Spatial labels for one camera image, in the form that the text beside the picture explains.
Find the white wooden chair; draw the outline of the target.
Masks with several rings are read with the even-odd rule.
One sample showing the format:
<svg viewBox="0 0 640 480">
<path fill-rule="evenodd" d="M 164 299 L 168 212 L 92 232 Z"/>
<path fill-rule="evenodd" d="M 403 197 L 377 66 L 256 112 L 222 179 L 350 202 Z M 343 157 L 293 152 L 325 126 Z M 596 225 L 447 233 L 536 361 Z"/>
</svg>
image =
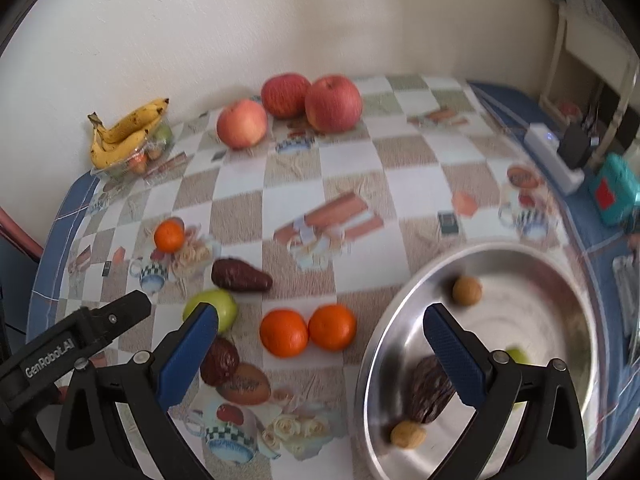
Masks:
<svg viewBox="0 0 640 480">
<path fill-rule="evenodd" d="M 571 11 L 565 3 L 561 3 L 558 6 L 558 27 L 551 62 L 538 104 L 563 125 L 567 125 L 568 120 L 561 116 L 559 107 L 550 100 L 552 84 L 563 51 L 567 51 L 590 68 L 620 96 L 608 128 L 587 162 L 590 169 L 596 169 L 603 164 L 606 151 L 615 139 L 634 94 L 639 92 L 639 57 L 630 43 L 615 35 L 611 29 L 593 18 L 585 18 Z"/>
</svg>

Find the oval green jujube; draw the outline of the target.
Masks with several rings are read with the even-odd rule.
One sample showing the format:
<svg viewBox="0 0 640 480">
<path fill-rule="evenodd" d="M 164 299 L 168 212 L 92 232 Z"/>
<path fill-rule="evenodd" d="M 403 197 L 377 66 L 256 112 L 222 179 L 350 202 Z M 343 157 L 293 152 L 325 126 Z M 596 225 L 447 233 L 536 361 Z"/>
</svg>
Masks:
<svg viewBox="0 0 640 480">
<path fill-rule="evenodd" d="M 508 356 L 510 356 L 510 358 L 514 361 L 517 362 L 518 365 L 529 365 L 529 358 L 526 354 L 526 352 L 524 350 L 522 350 L 520 347 L 518 346 L 511 346 L 506 348 L 506 353 L 508 354 Z M 516 408 L 520 408 L 521 406 L 524 406 L 525 402 L 515 402 L 514 403 L 514 407 L 513 409 L 515 410 Z"/>
</svg>

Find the yellow banana bunch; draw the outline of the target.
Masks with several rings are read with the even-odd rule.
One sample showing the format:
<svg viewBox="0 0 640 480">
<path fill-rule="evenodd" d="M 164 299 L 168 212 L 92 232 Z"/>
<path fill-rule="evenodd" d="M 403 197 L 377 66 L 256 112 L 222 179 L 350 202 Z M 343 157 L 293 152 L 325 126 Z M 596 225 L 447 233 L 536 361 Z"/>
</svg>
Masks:
<svg viewBox="0 0 640 480">
<path fill-rule="evenodd" d="M 105 169 L 128 158 L 143 144 L 160 124 L 168 109 L 169 99 L 160 98 L 139 106 L 119 119 L 111 128 L 93 112 L 88 115 L 92 125 L 90 159 L 97 170 Z"/>
</svg>

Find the white power strip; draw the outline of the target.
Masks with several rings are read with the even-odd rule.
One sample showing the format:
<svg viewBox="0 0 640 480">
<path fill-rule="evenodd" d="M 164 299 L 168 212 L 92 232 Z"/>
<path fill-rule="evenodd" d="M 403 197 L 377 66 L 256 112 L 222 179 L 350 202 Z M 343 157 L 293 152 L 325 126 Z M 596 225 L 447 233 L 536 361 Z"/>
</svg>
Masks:
<svg viewBox="0 0 640 480">
<path fill-rule="evenodd" d="M 560 192 L 575 193 L 585 180 L 581 169 L 570 169 L 559 155 L 560 140 L 545 124 L 531 124 L 524 136 L 526 148 L 547 170 Z"/>
</svg>

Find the patterned checkered tablecloth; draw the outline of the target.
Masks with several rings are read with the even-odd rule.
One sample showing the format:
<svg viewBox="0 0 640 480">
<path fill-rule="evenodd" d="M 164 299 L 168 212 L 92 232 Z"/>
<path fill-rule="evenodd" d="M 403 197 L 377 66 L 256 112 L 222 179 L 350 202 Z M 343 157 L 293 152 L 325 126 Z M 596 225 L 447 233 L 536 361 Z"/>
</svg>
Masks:
<svg viewBox="0 0 640 480">
<path fill-rule="evenodd" d="M 226 337 L 268 386 L 231 403 L 248 421 L 248 448 L 210 442 L 194 418 L 230 401 L 195 379 L 176 423 L 218 479 L 363 479 L 352 419 L 364 350 L 393 296 L 449 249 L 513 240 L 567 266 L 596 323 L 597 378 L 586 427 L 588 462 L 620 444 L 639 401 L 639 375 L 617 351 L 622 318 L 608 264 L 625 249 L 588 188 L 563 195 L 524 151 L 522 134 L 544 112 L 509 87 L 450 78 L 381 76 L 357 81 L 363 115 L 350 131 L 324 134 L 303 119 L 272 120 L 264 140 L 233 151 L 216 112 L 172 127 L 174 142 L 143 175 L 103 181 L 89 172 L 68 191 L 53 223 L 30 300 L 35 337 L 79 307 L 130 290 L 152 301 L 148 318 L 105 351 L 119 364 L 176 328 L 188 300 L 212 289 L 219 258 L 272 277 L 269 292 L 233 294 L 239 311 Z M 180 219 L 186 240 L 164 254 L 160 222 Z M 357 333 L 343 351 L 308 346 L 295 358 L 269 353 L 262 318 L 291 309 L 308 321 L 344 304 Z"/>
</svg>

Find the pale red apple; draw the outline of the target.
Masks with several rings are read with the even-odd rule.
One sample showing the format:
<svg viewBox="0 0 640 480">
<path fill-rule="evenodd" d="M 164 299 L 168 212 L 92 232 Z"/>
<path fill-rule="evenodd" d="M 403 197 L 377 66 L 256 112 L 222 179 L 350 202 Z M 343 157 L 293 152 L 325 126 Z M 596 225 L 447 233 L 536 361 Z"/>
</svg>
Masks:
<svg viewBox="0 0 640 480">
<path fill-rule="evenodd" d="M 262 104 L 244 99 L 225 107 L 217 119 L 217 136 L 232 150 L 257 145 L 268 130 L 268 116 Z"/>
</svg>

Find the red chair back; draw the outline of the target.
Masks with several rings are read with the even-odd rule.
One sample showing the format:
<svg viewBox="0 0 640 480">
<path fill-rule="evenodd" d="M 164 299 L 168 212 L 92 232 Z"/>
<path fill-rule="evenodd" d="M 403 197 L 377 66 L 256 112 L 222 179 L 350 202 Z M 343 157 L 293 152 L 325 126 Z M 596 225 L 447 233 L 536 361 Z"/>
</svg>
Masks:
<svg viewBox="0 0 640 480">
<path fill-rule="evenodd" d="M 18 248 L 29 258 L 39 261 L 42 257 L 42 247 L 26 233 L 3 208 L 0 208 L 1 236 Z"/>
</svg>

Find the large wrinkled dark date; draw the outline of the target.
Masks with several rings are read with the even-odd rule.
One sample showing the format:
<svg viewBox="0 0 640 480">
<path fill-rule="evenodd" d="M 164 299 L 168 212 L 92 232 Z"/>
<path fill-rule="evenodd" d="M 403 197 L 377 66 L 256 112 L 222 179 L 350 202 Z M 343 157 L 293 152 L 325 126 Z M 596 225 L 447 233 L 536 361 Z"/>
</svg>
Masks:
<svg viewBox="0 0 640 480">
<path fill-rule="evenodd" d="M 442 414 L 456 393 L 437 356 L 422 359 L 414 368 L 409 388 L 408 417 L 427 425 Z"/>
</svg>

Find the stainless steel plate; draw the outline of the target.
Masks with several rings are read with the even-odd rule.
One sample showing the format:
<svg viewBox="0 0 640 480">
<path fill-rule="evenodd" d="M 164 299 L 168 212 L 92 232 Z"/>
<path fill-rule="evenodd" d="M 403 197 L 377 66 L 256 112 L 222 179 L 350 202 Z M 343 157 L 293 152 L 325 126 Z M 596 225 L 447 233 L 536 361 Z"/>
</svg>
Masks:
<svg viewBox="0 0 640 480">
<path fill-rule="evenodd" d="M 474 276 L 483 296 L 472 307 L 451 297 L 457 278 Z M 426 479 L 461 436 L 474 411 L 452 398 L 415 450 L 390 443 L 405 419 L 411 375 L 432 352 L 422 318 L 434 302 L 489 350 L 518 346 L 533 365 L 563 360 L 570 370 L 585 427 L 597 378 L 598 344 L 590 305 L 567 266 L 526 245 L 488 240 L 447 252 L 424 266 L 398 292 L 364 352 L 356 387 L 355 424 L 364 462 L 377 479 Z"/>
</svg>

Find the round green jujube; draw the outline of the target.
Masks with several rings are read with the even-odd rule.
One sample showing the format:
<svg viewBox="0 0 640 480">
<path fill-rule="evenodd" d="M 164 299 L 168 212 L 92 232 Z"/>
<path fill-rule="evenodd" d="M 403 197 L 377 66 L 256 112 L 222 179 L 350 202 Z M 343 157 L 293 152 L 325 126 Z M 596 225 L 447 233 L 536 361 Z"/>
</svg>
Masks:
<svg viewBox="0 0 640 480">
<path fill-rule="evenodd" d="M 188 300 L 182 311 L 183 321 L 199 304 L 210 304 L 216 309 L 219 333 L 230 330 L 238 316 L 239 308 L 230 292 L 220 288 L 212 288 L 203 290 Z"/>
</svg>

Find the black charger adapter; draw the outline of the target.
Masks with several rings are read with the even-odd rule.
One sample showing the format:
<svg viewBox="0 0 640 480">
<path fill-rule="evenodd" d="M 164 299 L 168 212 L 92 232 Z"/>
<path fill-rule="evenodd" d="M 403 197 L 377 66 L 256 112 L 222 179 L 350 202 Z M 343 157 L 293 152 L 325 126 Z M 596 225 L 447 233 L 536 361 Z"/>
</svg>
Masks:
<svg viewBox="0 0 640 480">
<path fill-rule="evenodd" d="M 577 123 L 570 124 L 563 133 L 558 155 L 570 170 L 585 166 L 589 156 L 590 136 Z"/>
</svg>

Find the lone orange tangerine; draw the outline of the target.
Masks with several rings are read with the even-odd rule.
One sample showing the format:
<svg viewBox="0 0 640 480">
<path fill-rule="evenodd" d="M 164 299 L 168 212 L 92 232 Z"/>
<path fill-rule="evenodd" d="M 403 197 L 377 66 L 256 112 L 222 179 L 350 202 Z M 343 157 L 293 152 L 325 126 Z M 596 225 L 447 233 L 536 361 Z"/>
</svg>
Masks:
<svg viewBox="0 0 640 480">
<path fill-rule="evenodd" d="M 155 247 L 164 254 L 174 254 L 186 240 L 186 230 L 180 219 L 169 218 L 160 222 L 153 234 Z"/>
</svg>

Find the dark red apple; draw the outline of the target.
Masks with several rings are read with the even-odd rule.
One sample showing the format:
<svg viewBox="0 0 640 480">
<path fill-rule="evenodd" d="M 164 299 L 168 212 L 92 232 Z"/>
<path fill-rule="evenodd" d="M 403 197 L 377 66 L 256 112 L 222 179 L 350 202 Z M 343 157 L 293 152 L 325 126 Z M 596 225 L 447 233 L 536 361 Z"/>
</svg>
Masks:
<svg viewBox="0 0 640 480">
<path fill-rule="evenodd" d="M 291 119 L 305 114 L 306 94 L 310 81 L 298 73 L 271 77 L 260 90 L 265 110 L 278 119 Z"/>
</svg>

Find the clear plastic fruit tray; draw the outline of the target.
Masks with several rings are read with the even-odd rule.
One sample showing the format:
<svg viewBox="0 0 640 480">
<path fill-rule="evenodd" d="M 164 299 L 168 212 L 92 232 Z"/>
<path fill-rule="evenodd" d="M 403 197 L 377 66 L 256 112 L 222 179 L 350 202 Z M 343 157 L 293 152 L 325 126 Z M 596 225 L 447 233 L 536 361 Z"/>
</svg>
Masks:
<svg viewBox="0 0 640 480">
<path fill-rule="evenodd" d="M 91 174 L 103 181 L 126 181 L 143 176 L 174 142 L 174 134 L 163 118 L 131 133 L 108 150 L 98 129 L 90 148 Z"/>
</svg>

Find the dark red date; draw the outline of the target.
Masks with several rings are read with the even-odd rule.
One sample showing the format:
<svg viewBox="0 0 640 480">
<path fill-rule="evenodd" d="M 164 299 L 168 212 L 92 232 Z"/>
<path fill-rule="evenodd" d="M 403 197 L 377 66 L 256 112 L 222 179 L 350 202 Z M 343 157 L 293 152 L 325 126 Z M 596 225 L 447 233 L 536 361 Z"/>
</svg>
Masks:
<svg viewBox="0 0 640 480">
<path fill-rule="evenodd" d="M 239 364 L 240 356 L 235 345 L 224 337 L 217 337 L 201 362 L 202 381 L 211 387 L 218 387 L 233 376 Z"/>
</svg>

